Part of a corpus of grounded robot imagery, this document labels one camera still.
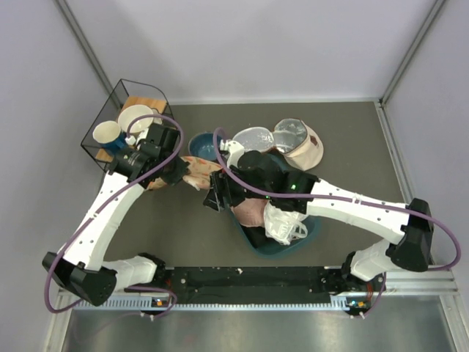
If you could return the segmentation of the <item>floral mesh laundry bag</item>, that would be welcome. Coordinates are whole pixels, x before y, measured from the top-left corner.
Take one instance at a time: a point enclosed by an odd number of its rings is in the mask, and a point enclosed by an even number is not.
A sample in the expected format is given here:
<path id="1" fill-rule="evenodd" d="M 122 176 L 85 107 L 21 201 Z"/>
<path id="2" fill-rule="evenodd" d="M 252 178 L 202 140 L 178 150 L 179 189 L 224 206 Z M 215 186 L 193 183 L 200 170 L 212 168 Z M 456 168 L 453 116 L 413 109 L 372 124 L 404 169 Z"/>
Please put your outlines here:
<path id="1" fill-rule="evenodd" d="M 185 175 L 180 182 L 187 183 L 191 187 L 195 188 L 197 191 L 200 191 L 202 189 L 209 189 L 210 174 L 212 172 L 217 172 L 221 170 L 221 166 L 219 164 L 193 156 L 176 157 L 175 159 L 184 159 L 185 161 L 188 161 L 190 163 L 188 167 L 189 173 Z M 147 186 L 148 191 L 155 191 L 157 189 L 169 186 L 165 184 L 160 178 L 162 171 L 163 168 L 162 170 L 158 171 L 158 177 L 149 183 L 149 185 Z"/>

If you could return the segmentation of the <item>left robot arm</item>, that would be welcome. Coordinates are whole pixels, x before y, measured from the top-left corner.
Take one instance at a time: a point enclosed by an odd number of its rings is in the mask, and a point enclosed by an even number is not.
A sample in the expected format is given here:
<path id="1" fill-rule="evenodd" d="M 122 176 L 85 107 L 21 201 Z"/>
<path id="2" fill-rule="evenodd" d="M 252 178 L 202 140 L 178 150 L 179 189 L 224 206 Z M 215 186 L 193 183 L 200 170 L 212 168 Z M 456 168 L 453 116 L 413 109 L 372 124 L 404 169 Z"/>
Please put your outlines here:
<path id="1" fill-rule="evenodd" d="M 104 304 L 116 291 L 136 285 L 153 291 L 165 285 L 165 263 L 151 254 L 111 262 L 104 256 L 125 215 L 150 183 L 163 178 L 175 184 L 182 179 L 188 168 L 179 157 L 183 140 L 177 122 L 153 123 L 135 147 L 126 146 L 116 153 L 78 229 L 57 253 L 48 252 L 43 258 L 47 271 L 44 301 L 49 312 L 60 312 L 50 301 L 52 282 L 93 306 Z"/>

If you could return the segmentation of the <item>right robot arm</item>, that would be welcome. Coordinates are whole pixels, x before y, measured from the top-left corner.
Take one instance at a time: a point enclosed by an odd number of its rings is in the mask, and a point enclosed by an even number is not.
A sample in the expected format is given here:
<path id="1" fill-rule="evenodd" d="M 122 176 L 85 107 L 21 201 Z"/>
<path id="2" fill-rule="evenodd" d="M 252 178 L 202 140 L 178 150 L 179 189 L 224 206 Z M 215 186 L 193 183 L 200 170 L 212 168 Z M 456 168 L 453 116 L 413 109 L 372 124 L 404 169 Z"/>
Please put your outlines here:
<path id="1" fill-rule="evenodd" d="M 204 206 L 240 211 L 267 238 L 288 246 L 309 236 L 307 221 L 333 219 L 372 232 L 380 241 L 351 252 L 341 267 L 344 285 L 361 289 L 393 269 L 425 272 L 434 227 L 422 199 L 388 203 L 362 197 L 326 180 L 280 165 L 268 154 L 249 151 L 230 167 L 210 173 Z"/>

